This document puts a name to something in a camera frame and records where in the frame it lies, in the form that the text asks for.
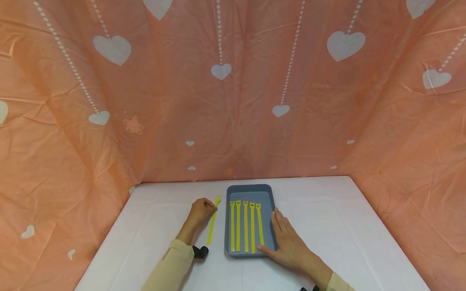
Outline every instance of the plastic tray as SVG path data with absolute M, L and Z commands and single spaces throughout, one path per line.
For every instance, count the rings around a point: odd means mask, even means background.
M 231 251 L 231 213 L 230 202 L 240 200 L 240 251 Z M 248 228 L 248 245 L 249 252 L 245 252 L 245 233 L 244 233 L 244 201 L 248 201 L 247 208 L 247 228 Z M 272 195 L 272 188 L 267 184 L 256 185 L 233 185 L 226 190 L 226 218 L 225 218 L 225 252 L 231 257 L 262 257 L 264 256 L 259 252 L 256 247 L 260 244 L 259 237 L 259 221 L 258 210 L 254 209 L 254 230 L 255 230 L 255 245 L 251 244 L 251 208 L 250 203 L 261 204 L 262 216 L 262 233 L 264 236 L 264 244 L 277 250 L 277 241 L 272 229 L 272 222 L 270 217 L 272 211 L 275 209 L 274 196 Z M 236 249 L 236 225 L 237 225 L 237 206 L 234 206 L 234 242 Z M 255 254 L 252 253 L 252 248 L 256 249 Z

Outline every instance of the pink fabric backdrop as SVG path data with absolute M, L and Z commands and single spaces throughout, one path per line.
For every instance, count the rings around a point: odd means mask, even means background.
M 0 15 L 1 290 L 72 290 L 138 183 L 330 175 L 356 181 L 432 290 L 466 290 L 464 1 Z

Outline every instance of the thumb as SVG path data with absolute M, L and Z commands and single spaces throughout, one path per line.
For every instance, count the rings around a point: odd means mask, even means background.
M 271 257 L 272 259 L 275 260 L 276 257 L 276 251 L 271 250 L 270 248 L 264 246 L 264 245 L 258 245 L 257 250 L 263 253 L 264 255 Z

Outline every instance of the white tablecloth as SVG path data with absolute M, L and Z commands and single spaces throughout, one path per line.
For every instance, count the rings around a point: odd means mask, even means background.
M 358 291 L 429 290 L 349 177 L 283 178 L 138 186 L 76 291 L 138 291 L 176 236 L 192 202 L 226 197 L 238 184 L 269 184 L 276 206 L 308 247 Z M 298 291 L 313 284 L 267 258 L 233 259 L 224 252 L 225 200 L 220 202 L 209 256 L 195 262 L 184 291 Z M 206 244 L 208 226 L 197 235 Z

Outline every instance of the black object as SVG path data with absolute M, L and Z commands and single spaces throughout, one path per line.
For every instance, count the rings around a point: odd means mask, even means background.
M 302 287 L 300 291 L 308 291 L 306 288 Z M 320 291 L 319 287 L 314 286 L 314 288 L 312 288 L 312 291 Z
M 192 246 L 192 250 L 194 251 L 194 258 L 195 259 L 205 259 L 207 254 L 209 253 L 209 249 L 206 246 L 203 246 L 202 248 L 197 248 L 195 245 Z

